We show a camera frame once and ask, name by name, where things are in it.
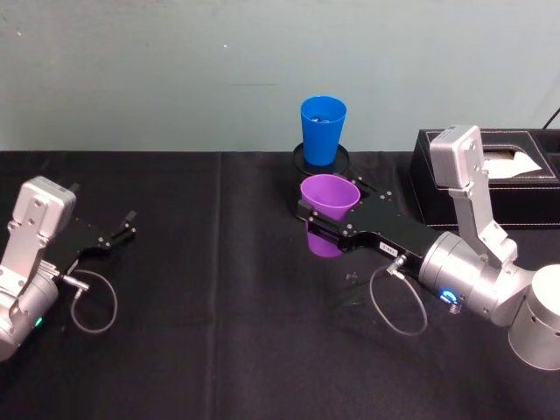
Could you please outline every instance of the black cord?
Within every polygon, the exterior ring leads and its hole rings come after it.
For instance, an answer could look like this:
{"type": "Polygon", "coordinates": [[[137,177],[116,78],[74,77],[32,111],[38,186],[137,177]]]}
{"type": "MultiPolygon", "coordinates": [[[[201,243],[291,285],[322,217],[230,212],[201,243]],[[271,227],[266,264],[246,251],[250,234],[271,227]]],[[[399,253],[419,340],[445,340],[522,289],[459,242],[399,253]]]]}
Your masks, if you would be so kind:
{"type": "Polygon", "coordinates": [[[558,114],[560,114],[560,108],[557,109],[554,114],[552,114],[552,117],[546,122],[546,124],[544,124],[544,127],[542,127],[542,129],[546,130],[549,127],[550,123],[552,123],[554,119],[558,116],[558,114]]]}

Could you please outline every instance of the plastic cup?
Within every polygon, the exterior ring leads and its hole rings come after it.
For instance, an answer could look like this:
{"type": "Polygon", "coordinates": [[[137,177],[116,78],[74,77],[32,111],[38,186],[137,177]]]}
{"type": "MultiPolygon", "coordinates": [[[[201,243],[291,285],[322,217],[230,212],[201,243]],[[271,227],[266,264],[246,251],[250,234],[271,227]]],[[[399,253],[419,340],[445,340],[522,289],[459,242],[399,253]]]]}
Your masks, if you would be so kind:
{"type": "Polygon", "coordinates": [[[339,147],[347,106],[331,96],[313,96],[301,104],[304,158],[311,165],[334,162],[339,147]]]}
{"type": "MultiPolygon", "coordinates": [[[[336,221],[342,220],[348,210],[360,200],[358,187],[337,175],[313,175],[301,183],[300,190],[302,198],[315,210],[336,221]]],[[[307,244],[316,256],[332,258],[342,254],[335,244],[309,232],[307,244]]]]}

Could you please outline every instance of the gray cable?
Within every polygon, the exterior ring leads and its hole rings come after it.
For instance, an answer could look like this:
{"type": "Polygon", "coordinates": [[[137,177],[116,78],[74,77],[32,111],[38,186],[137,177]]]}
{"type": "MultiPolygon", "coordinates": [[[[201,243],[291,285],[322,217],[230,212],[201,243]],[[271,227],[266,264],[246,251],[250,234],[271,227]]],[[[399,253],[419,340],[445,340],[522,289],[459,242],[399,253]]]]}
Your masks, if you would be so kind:
{"type": "Polygon", "coordinates": [[[410,289],[410,291],[412,292],[412,295],[414,296],[414,298],[418,302],[418,306],[420,307],[420,311],[422,312],[423,324],[422,324],[422,327],[420,327],[420,329],[418,331],[408,332],[408,331],[401,330],[400,328],[397,328],[391,321],[389,321],[389,318],[387,318],[387,316],[383,313],[382,309],[379,307],[379,305],[375,301],[375,297],[374,297],[374,280],[375,280],[375,277],[381,271],[384,271],[387,268],[388,268],[387,265],[383,266],[383,267],[380,267],[379,269],[374,271],[373,274],[371,275],[371,277],[369,278],[369,296],[371,297],[371,303],[374,305],[374,308],[377,310],[377,313],[379,313],[380,317],[396,333],[399,333],[401,335],[406,335],[408,337],[415,337],[417,335],[422,334],[424,331],[426,331],[426,328],[428,328],[428,314],[426,313],[426,308],[424,307],[424,303],[422,302],[422,299],[418,296],[417,291],[414,290],[414,287],[412,287],[412,284],[410,284],[410,282],[407,281],[405,278],[397,277],[397,278],[399,278],[399,280],[402,280],[402,282],[405,283],[406,286],[410,289]]]}
{"type": "Polygon", "coordinates": [[[78,319],[76,318],[76,304],[78,303],[78,300],[80,300],[79,298],[75,298],[74,301],[72,302],[72,305],[70,306],[70,315],[72,316],[72,321],[76,324],[76,326],[78,328],[80,328],[84,333],[88,333],[88,334],[101,334],[101,333],[105,333],[111,326],[113,326],[113,324],[115,323],[116,320],[116,314],[118,312],[118,300],[116,298],[116,292],[115,289],[113,289],[113,286],[111,285],[111,283],[109,282],[109,280],[107,280],[107,278],[105,278],[104,276],[102,276],[101,274],[95,273],[94,271],[89,271],[88,269],[75,269],[73,271],[73,273],[81,273],[81,274],[87,274],[93,277],[97,277],[98,279],[102,280],[107,287],[109,288],[109,290],[111,291],[111,294],[113,295],[113,299],[115,302],[115,305],[113,306],[113,317],[111,318],[111,320],[109,321],[109,323],[104,326],[103,328],[99,328],[97,330],[92,330],[90,328],[85,327],[84,325],[82,325],[78,319]]]}

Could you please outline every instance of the black tablecloth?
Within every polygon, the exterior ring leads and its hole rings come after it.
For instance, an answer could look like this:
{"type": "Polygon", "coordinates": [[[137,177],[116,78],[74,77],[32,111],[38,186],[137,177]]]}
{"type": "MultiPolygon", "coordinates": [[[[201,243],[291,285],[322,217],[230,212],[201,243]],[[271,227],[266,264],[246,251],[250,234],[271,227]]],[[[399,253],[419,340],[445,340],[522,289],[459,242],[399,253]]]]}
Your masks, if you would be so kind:
{"type": "MultiPolygon", "coordinates": [[[[352,155],[356,172],[414,215],[409,159],[352,155]]],[[[364,281],[387,260],[365,249],[335,260],[308,251],[288,210],[288,153],[4,152],[0,221],[38,174],[80,183],[75,214],[96,225],[136,210],[138,237],[99,265],[119,297],[114,327],[84,335],[62,296],[0,366],[2,419],[560,417],[560,374],[519,361],[507,329],[449,315],[426,293],[430,327],[413,339],[390,331],[366,300],[332,308],[347,274],[364,281]]],[[[559,231],[511,236],[522,267],[560,261],[559,231]]],[[[4,230],[2,249],[6,241],[4,230]]],[[[404,288],[378,287],[395,322],[417,326],[404,288]]],[[[86,299],[96,293],[109,312],[101,286],[86,299]]]]}

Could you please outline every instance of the blue cup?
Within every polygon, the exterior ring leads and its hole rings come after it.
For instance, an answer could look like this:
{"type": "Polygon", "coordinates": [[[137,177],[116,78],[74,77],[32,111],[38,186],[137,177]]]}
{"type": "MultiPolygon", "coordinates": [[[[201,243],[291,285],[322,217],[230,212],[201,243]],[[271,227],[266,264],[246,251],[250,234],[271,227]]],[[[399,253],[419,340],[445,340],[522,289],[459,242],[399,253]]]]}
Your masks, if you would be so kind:
{"type": "Polygon", "coordinates": [[[334,162],[346,116],[347,106],[331,96],[313,96],[301,104],[304,158],[308,164],[327,166],[334,162]]]}

